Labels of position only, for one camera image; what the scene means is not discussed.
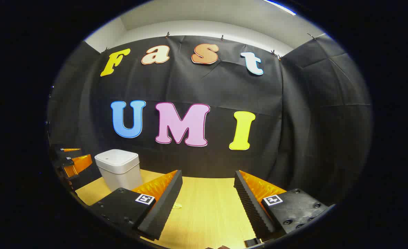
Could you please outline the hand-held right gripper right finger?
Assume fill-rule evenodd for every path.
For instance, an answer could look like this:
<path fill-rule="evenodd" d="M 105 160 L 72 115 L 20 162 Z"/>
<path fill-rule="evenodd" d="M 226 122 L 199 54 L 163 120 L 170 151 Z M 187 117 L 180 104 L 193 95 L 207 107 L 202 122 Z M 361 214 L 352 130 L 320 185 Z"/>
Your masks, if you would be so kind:
<path fill-rule="evenodd" d="M 234 188 L 256 238 L 261 240 L 298 230 L 329 209 L 300 188 L 284 190 L 241 170 L 235 172 Z"/>

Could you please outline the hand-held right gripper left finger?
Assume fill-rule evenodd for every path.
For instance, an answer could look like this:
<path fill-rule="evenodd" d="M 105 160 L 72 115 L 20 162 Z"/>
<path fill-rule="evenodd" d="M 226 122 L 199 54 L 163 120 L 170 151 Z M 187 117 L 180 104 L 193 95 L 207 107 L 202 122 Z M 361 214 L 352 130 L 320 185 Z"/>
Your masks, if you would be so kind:
<path fill-rule="evenodd" d="M 132 190 L 117 188 L 89 209 L 123 233 L 158 240 L 182 184 L 182 171 L 174 170 Z"/>

